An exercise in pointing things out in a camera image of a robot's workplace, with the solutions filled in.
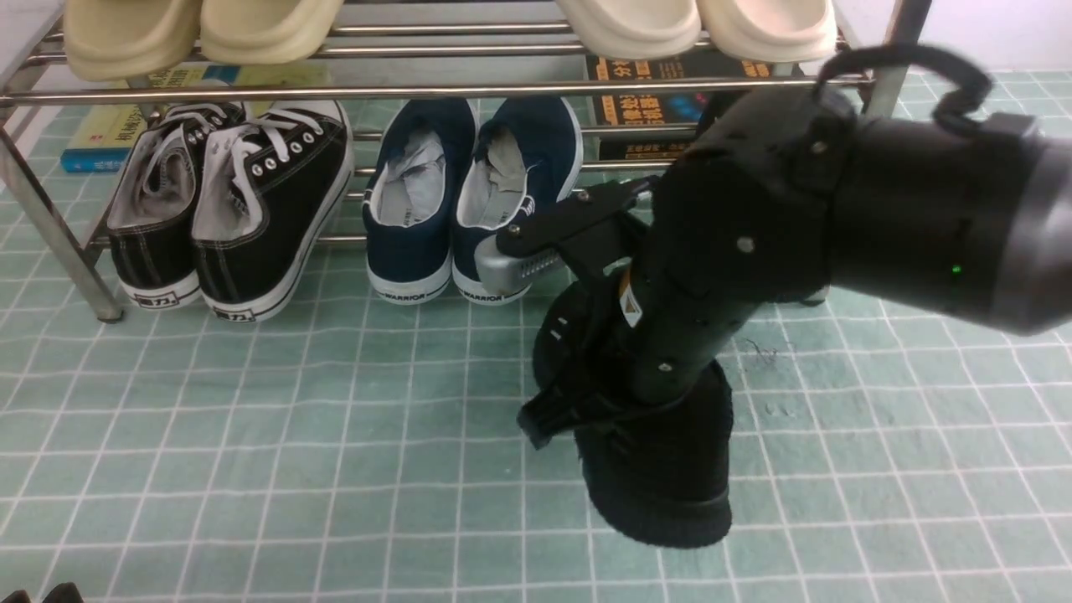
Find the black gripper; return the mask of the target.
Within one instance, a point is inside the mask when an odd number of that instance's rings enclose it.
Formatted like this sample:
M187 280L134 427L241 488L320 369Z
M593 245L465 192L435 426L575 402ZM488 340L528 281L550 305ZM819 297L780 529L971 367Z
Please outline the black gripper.
M617 286L617 277L593 285L574 282L544 317L532 357L539 393L517 417L537 450L562 433L647 423L695 400L721 400L715 359L683 382L684 363L645 359L627 343L632 330L621 313Z

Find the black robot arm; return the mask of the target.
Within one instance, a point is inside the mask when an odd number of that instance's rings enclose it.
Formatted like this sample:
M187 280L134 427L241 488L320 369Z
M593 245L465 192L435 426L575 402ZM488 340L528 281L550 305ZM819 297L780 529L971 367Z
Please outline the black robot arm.
M1069 144L941 100L866 119L837 91L740 99L660 176L601 183L507 235L578 276L533 351L534 446L579 429L709 430L715 355L823 286L1029 337L1069 321Z

